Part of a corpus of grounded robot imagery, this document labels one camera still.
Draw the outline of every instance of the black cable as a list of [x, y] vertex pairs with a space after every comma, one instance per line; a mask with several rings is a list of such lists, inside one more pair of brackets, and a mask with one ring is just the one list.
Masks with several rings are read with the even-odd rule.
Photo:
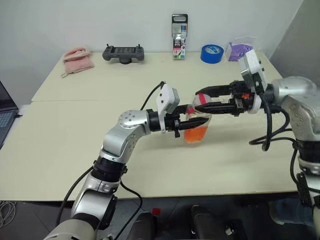
[[73, 192], [73, 190], [75, 189], [75, 187], [78, 185], [78, 183], [93, 169], [94, 167], [91, 166], [87, 171], [85, 171], [75, 182], [74, 184], [70, 187], [69, 191], [67, 192], [67, 194], [65, 195], [62, 203], [61, 203], [61, 206], [60, 206], [60, 209], [59, 209], [59, 213], [58, 213], [58, 216], [56, 217], [56, 222], [55, 222], [55, 226], [58, 226], [60, 224], [60, 220], [61, 220], [61, 216], [62, 216], [62, 213], [64, 211], [64, 208], [65, 208], [65, 205], [68, 201], [68, 198], [70, 197], [71, 193]]
[[128, 192], [137, 195], [137, 197], [140, 199], [140, 204], [138, 206], [138, 208], [135, 210], [135, 212], [132, 214], [132, 216], [128, 219], [128, 221], [126, 221], [125, 225], [123, 225], [123, 227], [121, 228], [121, 230], [119, 231], [119, 233], [115, 236], [115, 238], [113, 240], [117, 240], [120, 235], [122, 234], [122, 232], [125, 230], [125, 228], [127, 227], [127, 225], [131, 222], [131, 220], [135, 217], [135, 215], [139, 212], [139, 210], [142, 207], [142, 197], [139, 193], [137, 193], [136, 191], [133, 191], [132, 189], [128, 188], [127, 186], [124, 185], [124, 183], [122, 182], [122, 180], [120, 180], [120, 185], [127, 190]]
[[265, 96], [263, 94], [260, 94], [259, 96], [261, 98], [263, 108], [266, 113], [266, 137], [265, 137], [265, 141], [262, 144], [262, 150], [268, 151], [271, 143], [271, 138], [272, 138], [272, 115], [271, 115], [269, 103], [265, 99]]
[[[280, 112], [284, 115], [285, 117], [285, 122], [284, 124], [282, 125], [282, 127], [280, 127], [279, 129], [277, 129], [276, 131], [272, 132], [271, 133], [271, 137], [274, 137], [275, 135], [278, 135], [280, 133], [283, 133], [283, 132], [288, 132], [288, 131], [292, 131], [292, 128], [287, 128], [286, 127], [289, 125], [290, 123], [290, 117], [289, 117], [289, 114], [284, 111], [283, 109], [280, 110]], [[265, 139], [267, 138], [267, 136], [262, 136], [262, 137], [259, 137], [259, 138], [256, 138], [252, 141], [249, 142], [250, 145], [259, 145], [259, 144], [263, 144], [265, 141]]]
[[146, 99], [145, 99], [142, 107], [140, 108], [140, 111], [142, 111], [142, 110], [145, 108], [145, 106], [146, 106], [147, 102], [149, 101], [149, 98], [151, 97], [151, 95], [152, 95], [158, 88], [160, 88], [160, 87], [162, 88], [162, 86], [163, 86], [164, 84], [165, 84], [165, 82], [164, 82], [164, 81], [161, 81], [161, 82], [149, 93], [149, 95], [146, 97]]
[[271, 139], [271, 142], [280, 141], [280, 140], [288, 140], [288, 141], [292, 142], [293, 145], [296, 144], [296, 140], [294, 140], [294, 139], [291, 138], [291, 137], [287, 137], [287, 136], [273, 138], [273, 139]]
[[294, 183], [296, 185], [299, 184], [298, 180], [296, 179], [296, 176], [295, 176], [295, 160], [296, 160], [296, 157], [297, 157], [297, 153], [298, 153], [298, 150], [295, 149], [293, 151], [293, 154], [292, 154], [292, 157], [291, 157], [291, 161], [290, 161], [290, 176], [292, 178], [292, 180], [294, 181]]

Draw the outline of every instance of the blue painter's tape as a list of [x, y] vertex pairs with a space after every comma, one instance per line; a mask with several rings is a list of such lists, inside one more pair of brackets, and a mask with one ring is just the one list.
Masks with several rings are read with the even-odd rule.
[[224, 55], [224, 49], [218, 45], [205, 45], [201, 50], [201, 60], [207, 64], [219, 63]]

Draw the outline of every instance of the purple packaging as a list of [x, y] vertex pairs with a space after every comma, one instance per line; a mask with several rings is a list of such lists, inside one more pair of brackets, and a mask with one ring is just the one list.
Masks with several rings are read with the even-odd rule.
[[238, 62], [250, 50], [253, 49], [254, 37], [240, 37], [229, 42], [225, 55], [228, 61]]

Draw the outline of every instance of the silver robotic arm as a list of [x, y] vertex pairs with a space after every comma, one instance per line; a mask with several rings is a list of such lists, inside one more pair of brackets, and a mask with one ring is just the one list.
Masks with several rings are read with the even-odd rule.
[[118, 123], [105, 135], [99, 157], [86, 177], [71, 210], [71, 219], [59, 224], [45, 240], [94, 240], [96, 230], [106, 229], [115, 211], [115, 192], [121, 176], [127, 172], [126, 163], [137, 141], [151, 132], [175, 132], [195, 128], [208, 121], [198, 117], [180, 121], [187, 105], [179, 104], [177, 90], [161, 86], [157, 97], [158, 111], [129, 110], [121, 114]]
[[320, 239], [320, 89], [311, 80], [299, 76], [276, 79], [267, 84], [264, 68], [254, 50], [246, 53], [240, 67], [244, 81], [198, 91], [211, 97], [231, 94], [229, 103], [207, 103], [196, 109], [237, 117], [244, 112], [255, 114], [260, 108], [267, 113], [268, 105], [271, 113], [282, 109], [288, 114], [296, 138], [293, 147], [299, 152], [298, 162], [302, 170], [296, 178], [292, 168], [292, 179], [297, 185], [301, 203], [314, 209], [314, 225]]

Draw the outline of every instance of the black controller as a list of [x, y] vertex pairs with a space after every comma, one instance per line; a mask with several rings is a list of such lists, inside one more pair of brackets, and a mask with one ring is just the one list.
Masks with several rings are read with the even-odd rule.
[[121, 64], [129, 64], [133, 59], [143, 61], [145, 59], [144, 48], [138, 44], [136, 47], [115, 47], [106, 45], [102, 57], [106, 61], [117, 58]]

